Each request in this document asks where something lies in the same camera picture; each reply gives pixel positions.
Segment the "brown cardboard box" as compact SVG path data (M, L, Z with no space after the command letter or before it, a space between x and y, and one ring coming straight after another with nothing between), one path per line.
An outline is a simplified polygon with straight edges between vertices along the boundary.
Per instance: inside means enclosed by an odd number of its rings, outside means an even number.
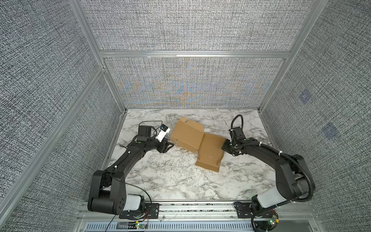
M183 117L176 124L171 141L183 149L197 153L196 166L219 172L225 154L222 146L226 138L207 133L203 124Z

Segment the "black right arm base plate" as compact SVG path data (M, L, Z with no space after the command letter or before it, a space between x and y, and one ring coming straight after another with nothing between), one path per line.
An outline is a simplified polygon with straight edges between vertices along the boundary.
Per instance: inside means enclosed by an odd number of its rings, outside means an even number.
M237 201L233 203L233 207L236 210L238 218L252 218L255 213L257 213L255 218L273 218L275 216L278 216L278 214L273 209L260 212L262 208L258 206L251 206L251 202Z

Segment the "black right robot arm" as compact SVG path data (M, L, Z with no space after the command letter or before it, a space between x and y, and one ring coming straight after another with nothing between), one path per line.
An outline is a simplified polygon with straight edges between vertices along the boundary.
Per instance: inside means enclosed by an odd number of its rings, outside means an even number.
M301 155L289 155L263 144L255 138L245 137L241 127L229 129L222 149L233 155L250 155L269 165L275 171L275 186L252 197L251 215L291 202L308 202L313 198L316 186L309 168Z

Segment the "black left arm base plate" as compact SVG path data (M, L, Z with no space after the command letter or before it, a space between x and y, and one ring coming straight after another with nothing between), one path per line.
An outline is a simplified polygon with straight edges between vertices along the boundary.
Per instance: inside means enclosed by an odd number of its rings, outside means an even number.
M159 215L158 203L145 203L144 206L140 206L138 210L124 211L119 215L120 219L128 220L145 220L145 219L158 219Z

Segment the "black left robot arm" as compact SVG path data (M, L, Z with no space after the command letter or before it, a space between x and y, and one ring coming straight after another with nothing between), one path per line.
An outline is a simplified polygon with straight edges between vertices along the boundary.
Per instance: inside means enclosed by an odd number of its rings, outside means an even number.
M124 154L111 166L96 171L92 176L88 198L88 210L112 215L137 211L143 213L145 198L128 194L126 177L133 166L152 150L166 153L174 144L165 138L170 128L162 124L158 129L153 126L139 125L138 134L127 145Z

